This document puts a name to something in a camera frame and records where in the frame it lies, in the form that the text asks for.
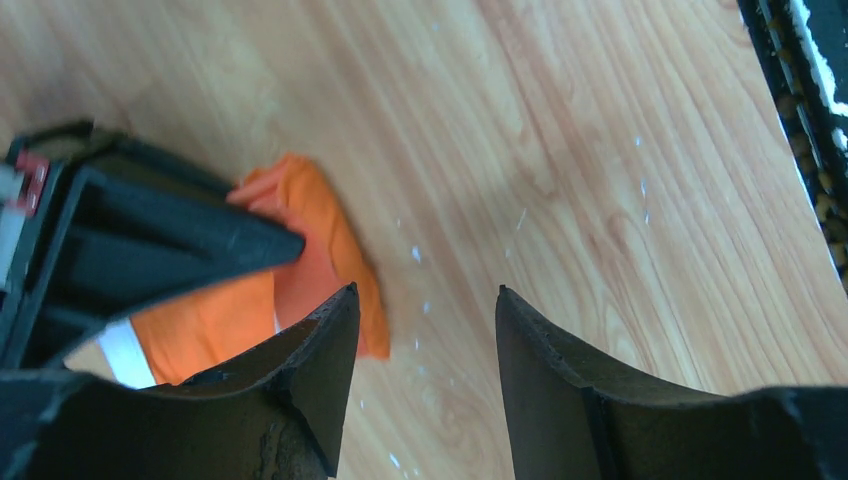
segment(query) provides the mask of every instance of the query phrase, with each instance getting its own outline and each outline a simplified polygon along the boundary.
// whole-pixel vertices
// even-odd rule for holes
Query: orange cloth
[[[306,158],[286,154],[256,170],[227,201],[286,225],[306,239],[292,264],[216,285],[133,316],[157,383],[177,384],[302,320],[342,286],[356,282],[358,355],[389,357],[389,330],[377,279],[335,194]]]

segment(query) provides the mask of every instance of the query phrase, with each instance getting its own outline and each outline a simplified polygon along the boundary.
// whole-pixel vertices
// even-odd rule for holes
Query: white strip
[[[118,383],[135,389],[156,385],[129,318],[107,325],[97,343]]]
[[[848,137],[845,136],[845,132],[841,128],[833,129],[833,143],[842,150],[848,150]]]
[[[834,98],[836,77],[833,75],[833,70],[827,65],[827,59],[819,52],[819,46],[813,40],[813,32],[807,27],[810,9],[804,5],[804,0],[792,0],[790,10],[795,32],[804,49],[804,56],[813,68],[813,81],[819,86],[822,103],[830,109],[831,113],[848,117],[848,104],[837,102]]]

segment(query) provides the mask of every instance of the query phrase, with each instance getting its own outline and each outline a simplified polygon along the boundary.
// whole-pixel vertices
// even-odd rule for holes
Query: black plastic bracket
[[[230,185],[164,150],[81,121],[11,145],[49,159],[0,308],[0,368],[58,368],[110,321],[290,263],[303,239],[225,201]]]
[[[0,477],[335,476],[359,332],[355,286],[181,385],[0,372]]]
[[[848,478],[848,389],[692,390],[615,360],[505,287],[501,388],[515,476]]]

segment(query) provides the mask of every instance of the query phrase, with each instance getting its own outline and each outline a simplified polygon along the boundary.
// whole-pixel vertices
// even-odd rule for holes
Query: laminate floor
[[[326,170],[394,347],[357,363],[340,478],[512,478],[500,284],[691,387],[848,381],[733,0],[0,0],[0,41],[4,143],[90,114],[233,179]]]

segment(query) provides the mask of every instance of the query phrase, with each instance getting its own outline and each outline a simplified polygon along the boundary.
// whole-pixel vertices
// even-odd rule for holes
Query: wooden floor
[[[320,161],[394,347],[357,364],[340,478],[512,478],[500,284],[688,386],[848,382],[735,0],[0,0],[0,63],[4,143],[91,114],[233,179]]]

